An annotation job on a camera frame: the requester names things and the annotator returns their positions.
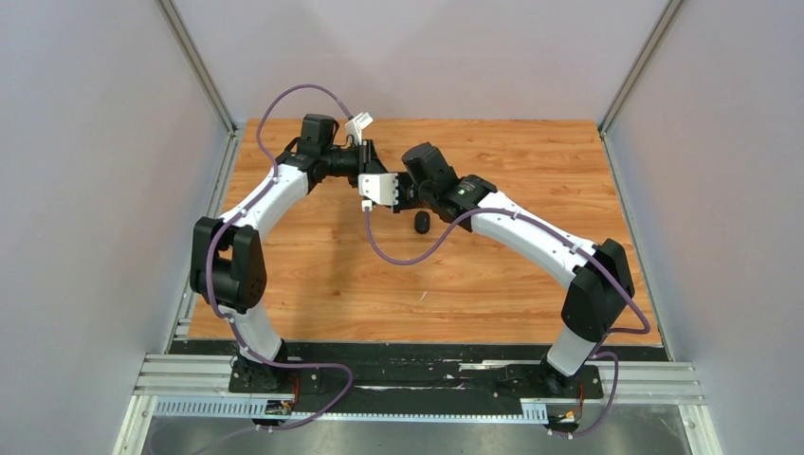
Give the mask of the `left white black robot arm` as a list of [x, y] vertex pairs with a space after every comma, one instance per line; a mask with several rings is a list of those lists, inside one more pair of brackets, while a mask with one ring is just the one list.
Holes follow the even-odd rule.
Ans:
[[263, 241], [279, 220], [327, 177], [357, 186], [367, 171], [383, 173], [374, 144], [363, 137], [367, 112], [345, 124], [308, 114], [301, 131], [276, 158], [267, 177], [234, 208], [201, 217], [192, 230], [190, 286], [231, 328], [239, 356], [255, 365], [254, 379], [267, 391], [289, 382], [286, 346], [262, 302], [268, 284]]

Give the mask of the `black earbud charging case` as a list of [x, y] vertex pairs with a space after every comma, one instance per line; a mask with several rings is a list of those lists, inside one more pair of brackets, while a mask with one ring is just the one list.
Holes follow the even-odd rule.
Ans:
[[420, 210], [415, 213], [413, 226], [416, 233], [422, 235], [427, 234], [430, 230], [430, 224], [431, 221], [428, 212]]

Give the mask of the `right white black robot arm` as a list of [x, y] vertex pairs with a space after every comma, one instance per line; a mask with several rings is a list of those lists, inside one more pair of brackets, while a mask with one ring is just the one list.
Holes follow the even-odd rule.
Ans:
[[579, 370], [607, 335], [635, 293], [625, 248], [575, 236], [523, 209], [489, 181], [460, 177], [441, 151], [425, 142], [401, 158], [403, 208], [428, 209], [449, 228], [492, 239], [546, 271], [566, 290], [563, 327], [543, 358], [543, 387], [565, 395]]

